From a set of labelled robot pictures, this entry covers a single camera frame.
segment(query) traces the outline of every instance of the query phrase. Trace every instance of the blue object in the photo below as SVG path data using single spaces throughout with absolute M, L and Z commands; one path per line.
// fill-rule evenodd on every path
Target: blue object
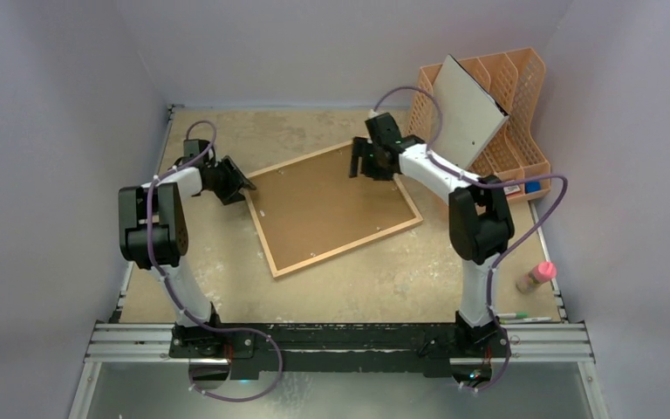
M 525 193 L 531 194 L 541 190 L 541 182 L 526 182 L 525 183 Z

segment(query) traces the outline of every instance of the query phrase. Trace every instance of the wooden tabletop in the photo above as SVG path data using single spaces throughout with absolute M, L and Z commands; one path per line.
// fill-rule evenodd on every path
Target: wooden tabletop
M 404 120 L 404 112 L 393 112 Z M 364 110 L 213 111 L 175 113 L 161 167 L 182 154 L 187 128 L 212 120 L 218 155 L 230 155 L 249 173 L 364 135 Z M 192 138 L 209 138 L 195 128 Z M 461 259 L 448 241 L 446 207 L 421 184 L 402 177 L 423 223 L 340 257 L 274 279 L 245 203 L 222 206 L 213 193 L 183 203 L 189 231 L 188 261 L 226 322 L 454 321 L 461 301 Z M 511 205 L 516 237 L 532 224 L 527 203 Z M 549 285 L 530 295 L 515 278 L 544 260 L 537 235 L 500 265 L 496 307 L 501 313 L 559 319 Z M 120 321 L 170 323 L 171 303 L 161 285 L 135 266 Z

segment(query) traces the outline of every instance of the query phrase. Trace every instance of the brown board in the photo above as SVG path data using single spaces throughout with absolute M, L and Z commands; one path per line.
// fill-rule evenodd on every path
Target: brown board
M 348 177 L 351 143 L 251 173 L 245 195 L 274 278 L 422 222 L 399 179 Z

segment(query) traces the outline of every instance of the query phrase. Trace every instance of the wire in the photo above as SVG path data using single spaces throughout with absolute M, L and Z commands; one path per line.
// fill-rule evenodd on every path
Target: wire
M 166 177 L 172 175 L 173 173 L 177 172 L 178 170 L 183 170 L 185 168 L 188 168 L 190 166 L 193 166 L 196 164 L 197 161 L 199 161 L 204 155 L 208 154 L 210 150 L 213 150 L 213 147 L 215 146 L 215 141 L 217 138 L 217 128 L 215 124 L 213 124 L 210 120 L 198 120 L 197 122 L 191 124 L 191 127 L 188 128 L 188 131 L 186 132 L 186 139 L 188 140 L 188 136 L 191 134 L 191 130 L 194 127 L 197 127 L 201 124 L 207 124 L 210 127 L 212 127 L 212 140 L 209 142 L 209 145 L 199 153 L 196 157 L 191 159 L 190 161 L 187 161 L 186 163 L 182 164 L 178 168 L 171 168 L 169 171 L 166 173 L 155 176 L 153 180 L 150 182 L 150 186 L 147 187 L 147 204 L 146 204 L 146 211 L 147 211 L 147 220 L 152 220 L 153 219 L 153 191 L 155 187 L 163 181 Z M 207 330 L 212 333 L 237 333 L 237 332 L 245 332 L 245 333 L 254 333 L 258 334 L 260 336 L 263 336 L 267 342 L 270 342 L 270 344 L 273 346 L 274 350 L 276 351 L 276 356 L 278 358 L 278 370 L 276 374 L 276 378 L 274 378 L 273 382 L 263 391 L 258 393 L 257 395 L 251 395 L 248 397 L 240 397 L 240 398 L 235 398 L 235 397 L 227 397 L 225 395 L 216 395 L 214 393 L 210 393 L 207 390 L 201 389 L 196 384 L 194 383 L 194 377 L 191 373 L 189 373 L 189 380 L 191 381 L 191 388 L 198 393 L 202 395 L 206 395 L 207 397 L 211 397 L 216 400 L 221 400 L 223 402 L 249 402 L 251 400 L 259 399 L 271 391 L 276 387 L 279 381 L 281 381 L 281 378 L 284 374 L 284 357 L 281 354 L 281 349 L 278 347 L 278 344 L 266 333 L 261 332 L 260 330 L 252 329 L 249 327 L 231 327 L 231 328 L 219 328 L 219 327 L 212 327 L 204 323 L 203 320 L 197 318 L 192 314 L 187 307 L 181 303 L 181 301 L 178 298 L 178 295 L 175 293 L 173 286 L 171 286 L 171 281 L 170 277 L 168 276 L 168 273 L 163 269 L 162 266 L 158 264 L 157 259 L 155 259 L 155 249 L 153 248 L 153 223 L 147 223 L 147 256 L 150 259 L 150 263 L 153 265 L 153 268 L 160 273 L 160 275 L 163 277 L 163 285 L 166 287 L 166 291 L 168 292 L 168 296 L 173 300 L 175 306 L 178 308 L 178 310 L 183 313 L 188 319 L 190 319 L 192 322 L 194 322 L 198 327 L 201 327 L 204 330 Z
M 499 188 L 505 188 L 508 186 L 520 186 L 525 184 L 526 182 L 540 182 L 540 181 L 545 181 L 545 180 L 550 180 L 550 179 L 558 179 L 561 181 L 561 192 L 558 193 L 558 196 L 556 197 L 556 200 L 553 202 L 553 204 L 548 208 L 548 210 L 540 217 L 538 218 L 538 221 L 533 224 L 530 229 L 523 234 L 519 239 L 517 239 L 510 247 L 507 248 L 505 252 L 503 252 L 499 258 L 495 259 L 494 263 L 490 266 L 489 268 L 489 274 L 487 275 L 487 310 L 489 311 L 490 317 L 492 318 L 492 321 L 494 322 L 495 326 L 497 329 L 499 329 L 500 333 L 502 334 L 502 338 L 505 341 L 505 354 L 504 354 L 504 362 L 502 363 L 502 366 L 500 367 L 500 370 L 497 372 L 497 374 L 494 374 L 492 376 L 492 379 L 489 380 L 489 382 L 482 386 L 481 388 L 475 388 L 475 391 L 480 390 L 486 390 L 487 388 L 490 388 L 494 386 L 500 378 L 504 375 L 504 372 L 507 370 L 507 366 L 509 365 L 509 358 L 512 356 L 512 351 L 509 348 L 510 343 L 509 343 L 509 337 L 507 335 L 507 329 L 502 327 L 500 325 L 499 319 L 497 318 L 496 312 L 494 310 L 493 306 L 493 301 L 492 301 L 492 282 L 494 279 L 494 274 L 496 271 L 497 266 L 502 262 L 507 255 L 509 255 L 514 249 L 517 249 L 520 244 L 522 244 L 525 240 L 528 239 L 533 233 L 535 233 L 540 226 L 545 223 L 545 221 L 548 219 L 550 214 L 556 210 L 558 205 L 561 203 L 561 200 L 564 199 L 564 196 L 566 195 L 566 190 L 569 187 L 569 180 L 566 179 L 566 176 L 564 175 L 557 175 L 550 173 L 548 175 L 538 175 L 538 176 L 531 176 L 522 180 L 518 181 L 510 181 L 510 182 L 502 182 L 502 183 L 481 183 L 478 181 L 475 181 L 474 179 L 471 179 L 469 177 L 466 177 L 463 175 L 463 173 L 457 172 L 446 165 L 440 163 L 435 157 L 433 156 L 433 144 L 438 140 L 438 136 L 441 134 L 441 130 L 443 128 L 443 112 L 441 110 L 441 106 L 438 104 L 438 100 L 433 96 L 430 92 L 426 91 L 425 89 L 415 87 L 415 86 L 400 86 L 396 87 L 383 96 L 381 96 L 381 99 L 379 99 L 378 102 L 376 102 L 376 106 L 373 107 L 373 111 L 376 112 L 379 109 L 379 106 L 381 106 L 381 103 L 389 96 L 391 96 L 393 93 L 396 93 L 401 90 L 414 90 L 418 93 L 424 94 L 430 101 L 433 102 L 433 106 L 435 108 L 435 111 L 438 113 L 438 127 L 435 130 L 435 133 L 433 134 L 432 138 L 430 141 L 427 142 L 427 158 L 439 169 L 442 171 L 454 175 L 458 177 L 459 180 L 463 180 L 464 182 L 468 182 L 474 186 L 477 186 L 482 189 L 499 189 Z

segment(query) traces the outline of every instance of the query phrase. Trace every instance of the marker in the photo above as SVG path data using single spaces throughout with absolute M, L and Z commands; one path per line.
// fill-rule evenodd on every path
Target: marker
M 528 317 L 526 312 L 517 312 L 517 313 L 499 313 L 497 317 L 500 319 L 525 319 Z
M 542 323 L 551 321 L 550 317 L 528 317 L 525 319 L 500 319 L 500 323 L 504 325 L 517 325 L 520 323 Z

